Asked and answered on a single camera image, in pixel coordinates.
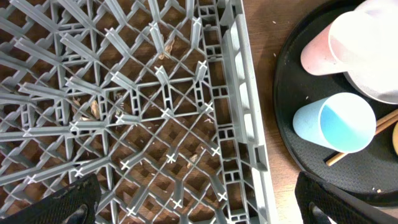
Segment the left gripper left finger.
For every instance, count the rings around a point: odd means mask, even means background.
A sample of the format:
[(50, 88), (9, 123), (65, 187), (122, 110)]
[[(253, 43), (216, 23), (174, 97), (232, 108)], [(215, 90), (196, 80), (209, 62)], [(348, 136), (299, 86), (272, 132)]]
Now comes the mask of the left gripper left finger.
[(1, 220), (1, 223), (93, 224), (100, 199), (101, 190), (97, 176), (90, 174)]

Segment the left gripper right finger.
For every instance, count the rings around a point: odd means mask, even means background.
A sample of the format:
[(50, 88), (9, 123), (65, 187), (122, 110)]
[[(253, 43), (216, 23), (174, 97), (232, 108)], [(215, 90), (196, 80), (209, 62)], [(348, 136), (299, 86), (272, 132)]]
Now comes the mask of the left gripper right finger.
[(304, 223), (397, 223), (397, 218), (306, 171), (298, 175), (295, 197)]

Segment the blue cup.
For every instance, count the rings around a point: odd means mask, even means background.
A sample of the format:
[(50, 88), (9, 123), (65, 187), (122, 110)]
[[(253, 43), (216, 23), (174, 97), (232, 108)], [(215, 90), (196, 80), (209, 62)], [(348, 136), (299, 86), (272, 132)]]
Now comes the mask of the blue cup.
[(376, 116), (354, 93), (337, 93), (298, 109), (295, 133), (302, 139), (342, 153), (363, 150), (376, 133)]

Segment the yellow bowl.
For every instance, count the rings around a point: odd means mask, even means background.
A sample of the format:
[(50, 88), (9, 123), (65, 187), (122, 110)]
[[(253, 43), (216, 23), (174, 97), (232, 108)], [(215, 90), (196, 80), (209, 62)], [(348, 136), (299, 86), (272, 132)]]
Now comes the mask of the yellow bowl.
[(396, 123), (392, 132), (392, 144), (396, 154), (398, 154), (398, 123)]

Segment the pink cup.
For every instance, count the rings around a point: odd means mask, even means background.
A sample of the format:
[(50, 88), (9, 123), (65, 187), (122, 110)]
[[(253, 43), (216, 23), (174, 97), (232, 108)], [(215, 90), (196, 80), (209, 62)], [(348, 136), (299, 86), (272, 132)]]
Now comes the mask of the pink cup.
[(365, 1), (339, 15), (302, 50), (312, 75), (328, 75), (397, 60), (397, 0)]

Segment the grey dishwasher rack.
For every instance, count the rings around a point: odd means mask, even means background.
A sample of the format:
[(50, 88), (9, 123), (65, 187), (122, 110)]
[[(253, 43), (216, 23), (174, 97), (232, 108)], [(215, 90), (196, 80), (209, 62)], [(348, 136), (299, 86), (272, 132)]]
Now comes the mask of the grey dishwasher rack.
[(242, 1), (1, 2), (1, 218), (94, 174), (96, 223), (277, 223)]

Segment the round black tray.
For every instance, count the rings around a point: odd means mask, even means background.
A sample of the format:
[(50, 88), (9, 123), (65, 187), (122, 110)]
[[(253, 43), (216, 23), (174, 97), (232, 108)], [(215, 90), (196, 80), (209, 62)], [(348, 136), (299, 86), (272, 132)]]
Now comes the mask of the round black tray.
[(358, 5), (360, 1), (328, 1), (309, 13), (292, 31), (275, 69), (275, 116), (284, 144), (302, 170), (372, 206), (397, 208), (394, 126), (377, 134), (362, 151), (345, 156), (332, 166), (326, 161), (336, 155), (336, 151), (300, 138), (293, 129), (294, 114), (299, 108), (337, 93), (358, 93), (343, 74), (316, 77), (307, 73), (300, 63), (305, 45), (329, 22)]

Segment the lower wooden chopstick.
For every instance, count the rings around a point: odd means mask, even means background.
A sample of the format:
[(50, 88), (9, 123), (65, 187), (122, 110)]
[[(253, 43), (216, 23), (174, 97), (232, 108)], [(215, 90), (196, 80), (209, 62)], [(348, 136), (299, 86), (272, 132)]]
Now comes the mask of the lower wooden chopstick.
[[(395, 115), (392, 118), (387, 119), (385, 122), (379, 124), (376, 128), (375, 135), (381, 133), (383, 130), (388, 128), (390, 125), (392, 125), (396, 121), (397, 121), (397, 115)], [(338, 153), (337, 155), (333, 156), (331, 159), (327, 160), (326, 165), (332, 166), (347, 155), (348, 155), (348, 153)]]

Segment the wooden chopstick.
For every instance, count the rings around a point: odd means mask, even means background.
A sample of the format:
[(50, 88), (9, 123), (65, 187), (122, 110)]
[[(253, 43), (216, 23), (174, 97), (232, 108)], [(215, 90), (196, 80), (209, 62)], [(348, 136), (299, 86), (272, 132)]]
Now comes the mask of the wooden chopstick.
[(377, 120), (376, 126), (380, 126), (382, 124), (384, 124), (385, 122), (389, 121), (390, 119), (392, 119), (393, 117), (395, 117), (398, 114), (398, 110), (394, 110), (391, 113), (383, 116), (382, 118)]
[[(395, 115), (392, 118), (387, 119), (385, 122), (379, 124), (376, 128), (375, 135), (381, 133), (383, 130), (388, 128), (390, 125), (392, 125), (396, 121), (397, 121), (397, 115)], [(348, 155), (348, 153), (338, 153), (337, 155), (333, 156), (331, 159), (327, 160), (326, 165), (332, 166), (347, 155)]]

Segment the upper wooden chopstick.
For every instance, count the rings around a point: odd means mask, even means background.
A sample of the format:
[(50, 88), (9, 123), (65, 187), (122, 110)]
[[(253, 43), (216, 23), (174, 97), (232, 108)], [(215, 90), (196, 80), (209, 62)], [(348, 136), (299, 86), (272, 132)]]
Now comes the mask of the upper wooden chopstick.
[(395, 117), (398, 114), (398, 110), (394, 110), (391, 113), (383, 116), (382, 118), (377, 120), (376, 126), (380, 126), (382, 124), (384, 124), (385, 122), (389, 121), (390, 119), (392, 119), (393, 117)]

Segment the grey plate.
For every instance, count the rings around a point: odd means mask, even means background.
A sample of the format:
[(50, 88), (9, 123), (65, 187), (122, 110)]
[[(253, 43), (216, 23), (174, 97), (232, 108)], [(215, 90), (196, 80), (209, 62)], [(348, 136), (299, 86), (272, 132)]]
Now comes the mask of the grey plate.
[(390, 105), (397, 104), (397, 73), (349, 71), (343, 74), (351, 86), (368, 98)]

